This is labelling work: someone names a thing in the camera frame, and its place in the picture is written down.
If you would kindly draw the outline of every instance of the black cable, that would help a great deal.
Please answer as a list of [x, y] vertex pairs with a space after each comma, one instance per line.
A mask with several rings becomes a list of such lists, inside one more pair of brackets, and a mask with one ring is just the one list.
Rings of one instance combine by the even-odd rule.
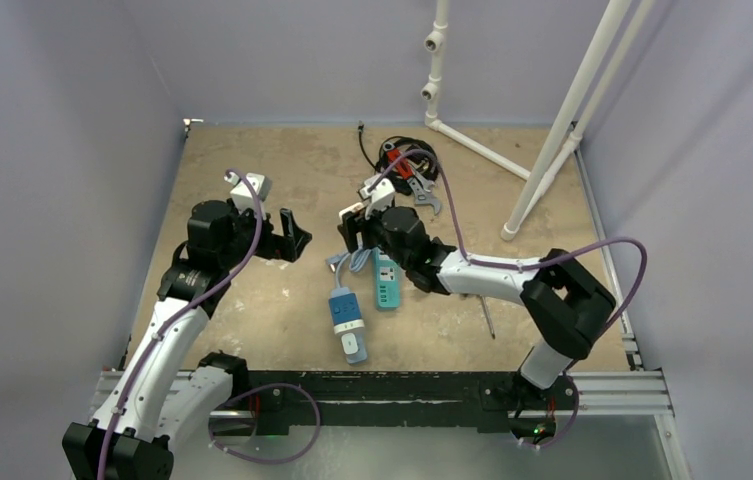
[[[393, 143], [394, 147], [400, 150], [400, 153], [405, 152], [406, 150], [420, 149], [425, 150], [431, 153], [432, 156], [436, 157], [435, 149], [433, 149], [431, 145], [424, 142], [423, 140], [404, 137], [402, 135], [395, 135], [393, 137], [386, 138], [379, 144], [379, 160], [376, 162], [376, 164], [374, 164], [370, 160], [370, 157], [367, 155], [367, 152], [364, 150], [364, 141], [362, 140], [363, 133], [364, 124], [359, 123], [358, 146], [361, 148], [361, 153], [364, 155], [364, 159], [367, 161], [367, 163], [370, 164], [371, 167], [373, 167], [373, 170], [377, 173], [381, 173], [391, 164], [391, 159], [388, 158], [388, 152], [382, 149], [382, 145], [387, 142]], [[411, 155], [408, 157], [408, 161], [424, 178], [432, 181], [435, 181], [438, 178], [438, 168], [436, 167], [436, 163], [430, 161], [425, 154]], [[411, 191], [411, 187], [405, 180], [402, 179], [402, 177], [399, 173], [397, 173], [396, 170], [389, 172], [387, 178], [394, 185], [394, 190], [396, 190], [397, 192], [403, 195], [411, 195], [413, 193]]]

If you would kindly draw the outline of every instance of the teal power strip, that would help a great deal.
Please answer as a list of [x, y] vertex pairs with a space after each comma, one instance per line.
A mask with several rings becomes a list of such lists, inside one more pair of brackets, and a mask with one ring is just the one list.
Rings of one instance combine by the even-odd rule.
[[400, 306], [400, 267], [378, 248], [373, 249], [376, 308], [394, 310]]

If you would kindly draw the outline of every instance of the pvc pipe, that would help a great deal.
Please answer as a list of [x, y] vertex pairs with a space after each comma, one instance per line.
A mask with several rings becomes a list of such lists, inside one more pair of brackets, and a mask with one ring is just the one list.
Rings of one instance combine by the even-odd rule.
[[582, 100], [585, 98], [585, 94], [588, 93], [588, 87], [591, 86], [591, 81], [600, 68], [600, 64], [606, 56], [606, 52], [609, 50], [609, 46], [617, 34], [623, 17], [626, 15], [626, 11], [629, 9], [631, 3], [632, 0], [609, 1], [605, 13], [603, 13], [603, 18], [600, 19], [600, 24], [597, 26], [597, 31], [594, 33], [594, 38], [591, 39], [588, 50], [585, 52], [585, 57], [582, 59], [579, 70], [577, 70], [573, 83], [570, 85], [570, 89], [564, 98], [556, 120], [553, 122], [552, 128], [550, 128], [547, 140], [544, 141], [544, 146], [541, 147], [541, 153], [538, 154], [538, 159], [535, 160], [535, 165], [532, 167], [529, 179], [520, 192], [520, 197], [511, 212], [511, 216], [503, 225], [503, 230], [500, 232], [500, 237], [503, 240], [512, 240], [517, 234], [517, 230], [520, 228], [520, 223], [523, 220], [524, 212], [527, 210], [529, 202], [532, 201], [532, 196], [538, 189], [541, 178], [553, 161], [553, 156], [558, 150], [562, 137], [567, 132], [568, 124], [573, 120], [577, 109], [579, 109], [579, 105], [582, 104]]
[[500, 155], [499, 153], [491, 150], [490, 148], [486, 147], [485, 145], [482, 145], [481, 143], [477, 142], [476, 140], [473, 140], [472, 138], [468, 137], [467, 135], [457, 131], [456, 129], [447, 126], [444, 122], [440, 120], [436, 120], [434, 122], [428, 123], [429, 127], [432, 128], [435, 131], [441, 132], [444, 135], [452, 138], [456, 142], [464, 145], [465, 147], [473, 150], [474, 152], [478, 153], [479, 155], [482, 155], [483, 157], [487, 158], [488, 160], [496, 163], [497, 165], [505, 168], [509, 172], [517, 175], [518, 177], [521, 177], [523, 179], [529, 178], [529, 170], [521, 167], [520, 165], [515, 164], [508, 158]]
[[617, 47], [615, 47], [612, 57], [606, 65], [606, 69], [600, 76], [600, 80], [597, 81], [597, 86], [594, 87], [594, 92], [588, 99], [585, 109], [582, 110], [582, 115], [579, 117], [579, 122], [577, 122], [576, 128], [570, 133], [567, 141], [562, 145], [558, 156], [553, 161], [552, 166], [541, 179], [538, 189], [535, 191], [535, 194], [532, 195], [529, 207], [521, 216], [521, 223], [523, 223], [523, 220], [526, 219], [526, 216], [529, 215], [529, 212], [535, 207], [535, 204], [538, 203], [538, 200], [547, 193], [547, 190], [550, 188], [550, 185], [552, 185], [556, 175], [558, 175], [559, 170], [561, 170], [567, 159], [570, 158], [570, 155], [579, 148], [579, 143], [582, 141], [582, 135], [588, 127], [588, 122], [591, 121], [591, 117], [594, 116], [597, 107], [600, 105], [600, 102], [603, 101], [603, 97], [606, 95], [612, 80], [614, 80], [614, 77], [617, 75], [620, 65], [623, 63], [623, 59], [626, 58], [626, 54], [629, 53], [632, 43], [641, 31], [641, 27], [644, 26], [644, 20], [647, 18], [647, 15], [650, 13], [650, 10], [652, 10], [655, 3], [655, 0], [642, 0], [641, 3], [638, 4], [635, 13], [632, 15], [632, 20], [630, 20], [629, 25], [627, 25], [626, 30], [624, 30], [623, 36], [620, 37], [620, 42], [617, 44]]
[[426, 119], [432, 121], [438, 118], [438, 102], [441, 85], [441, 75], [444, 68], [444, 49], [447, 42], [447, 17], [450, 13], [450, 0], [438, 0], [435, 7], [435, 22], [432, 23], [432, 33], [423, 42], [426, 50], [432, 53], [432, 66], [429, 70], [429, 82], [421, 90], [426, 99]]

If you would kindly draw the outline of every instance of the blue power strip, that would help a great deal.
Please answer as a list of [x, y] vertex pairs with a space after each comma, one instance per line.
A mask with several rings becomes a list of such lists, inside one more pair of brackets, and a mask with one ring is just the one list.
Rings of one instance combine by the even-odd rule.
[[373, 277], [376, 308], [395, 310], [400, 306], [400, 267], [378, 248], [373, 249]]

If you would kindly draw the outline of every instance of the white wall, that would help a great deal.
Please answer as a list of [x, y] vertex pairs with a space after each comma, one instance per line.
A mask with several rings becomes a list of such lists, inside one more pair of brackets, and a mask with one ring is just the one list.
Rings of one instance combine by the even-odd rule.
[[[423, 121], [435, 0], [125, 2], [192, 117]], [[441, 116], [552, 123], [606, 3], [453, 1]]]
[[0, 0], [0, 478], [60, 439], [125, 347], [180, 116], [119, 2]]
[[[695, 478], [753, 478], [753, 2], [676, 2], [585, 156]], [[622, 283], [636, 255], [616, 249]]]

